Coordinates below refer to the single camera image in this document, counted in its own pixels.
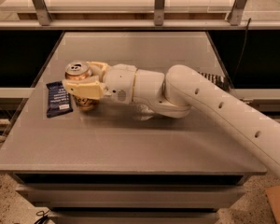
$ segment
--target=soda can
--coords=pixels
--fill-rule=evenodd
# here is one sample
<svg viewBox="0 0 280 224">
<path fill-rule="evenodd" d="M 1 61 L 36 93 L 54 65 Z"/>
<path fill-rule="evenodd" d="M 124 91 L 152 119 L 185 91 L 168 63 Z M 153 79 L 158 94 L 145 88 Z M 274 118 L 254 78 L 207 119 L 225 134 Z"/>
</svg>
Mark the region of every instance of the soda can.
<svg viewBox="0 0 280 224">
<path fill-rule="evenodd" d="M 66 79 L 83 80 L 91 76 L 92 70 L 90 70 L 87 62 L 84 61 L 73 61 L 69 63 L 65 68 Z M 78 97 L 75 95 L 73 95 L 73 98 L 75 100 L 77 108 L 82 111 L 92 110 L 98 104 L 98 101 L 88 98 Z"/>
</svg>

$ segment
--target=drawer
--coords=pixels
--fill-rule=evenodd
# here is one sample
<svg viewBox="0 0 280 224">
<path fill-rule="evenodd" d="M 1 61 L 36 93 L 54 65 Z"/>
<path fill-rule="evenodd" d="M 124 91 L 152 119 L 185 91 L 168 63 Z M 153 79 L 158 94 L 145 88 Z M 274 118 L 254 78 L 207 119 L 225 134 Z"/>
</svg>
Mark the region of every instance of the drawer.
<svg viewBox="0 0 280 224">
<path fill-rule="evenodd" d="M 17 192 L 35 206 L 81 208 L 228 208 L 245 190 L 241 186 L 18 185 Z"/>
<path fill-rule="evenodd" d="M 55 224 L 214 224 L 218 221 L 217 213 L 195 213 L 182 211 L 166 212 L 154 210 L 104 211 L 104 212 L 58 212 L 51 213 L 49 218 Z"/>
</svg>

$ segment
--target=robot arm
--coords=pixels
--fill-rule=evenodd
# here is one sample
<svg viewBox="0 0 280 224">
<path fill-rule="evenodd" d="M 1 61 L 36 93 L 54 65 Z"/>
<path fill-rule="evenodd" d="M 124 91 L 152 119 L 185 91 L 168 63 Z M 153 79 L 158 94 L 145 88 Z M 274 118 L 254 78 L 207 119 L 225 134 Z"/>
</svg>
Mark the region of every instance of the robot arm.
<svg viewBox="0 0 280 224">
<path fill-rule="evenodd" d="M 117 103 L 142 103 L 156 113 L 173 118 L 185 117 L 191 106 L 204 112 L 229 135 L 262 161 L 280 178 L 280 124 L 244 104 L 194 70 L 175 65 L 166 74 L 138 70 L 131 65 L 110 67 L 103 80 L 89 88 L 82 84 L 85 98 L 109 97 Z M 70 80 L 65 89 L 79 95 Z M 95 87 L 96 95 L 91 91 Z"/>
</svg>

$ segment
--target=can lid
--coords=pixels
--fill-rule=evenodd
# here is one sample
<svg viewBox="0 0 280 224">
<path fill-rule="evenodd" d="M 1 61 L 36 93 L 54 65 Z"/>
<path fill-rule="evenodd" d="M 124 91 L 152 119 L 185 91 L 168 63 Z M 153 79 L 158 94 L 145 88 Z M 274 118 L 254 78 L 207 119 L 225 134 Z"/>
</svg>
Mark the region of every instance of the can lid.
<svg viewBox="0 0 280 224">
<path fill-rule="evenodd" d="M 68 64 L 65 68 L 66 74 L 70 76 L 80 76 L 85 73 L 89 73 L 89 75 L 92 75 L 92 71 L 90 70 L 90 67 L 86 62 L 83 61 L 74 61 Z"/>
</svg>

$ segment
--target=floor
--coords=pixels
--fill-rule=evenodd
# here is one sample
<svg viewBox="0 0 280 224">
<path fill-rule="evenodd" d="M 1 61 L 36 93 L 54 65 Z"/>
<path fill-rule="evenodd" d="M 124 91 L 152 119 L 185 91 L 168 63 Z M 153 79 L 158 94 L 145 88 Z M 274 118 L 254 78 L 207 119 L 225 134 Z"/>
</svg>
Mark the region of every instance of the floor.
<svg viewBox="0 0 280 224">
<path fill-rule="evenodd" d="M 254 20 L 280 20 L 280 0 L 248 0 L 244 19 L 250 17 Z M 14 13 L 0 12 L 0 21 L 17 19 Z M 273 213 L 264 190 L 276 185 L 280 185 L 280 180 L 271 173 L 251 177 L 245 183 L 245 196 L 231 208 L 218 211 L 220 221 L 217 224 L 274 224 Z M 0 174 L 0 223 L 34 223 L 35 213 L 43 208 L 34 208 L 24 200 L 15 191 L 16 186 L 16 181 L 9 175 Z"/>
</svg>

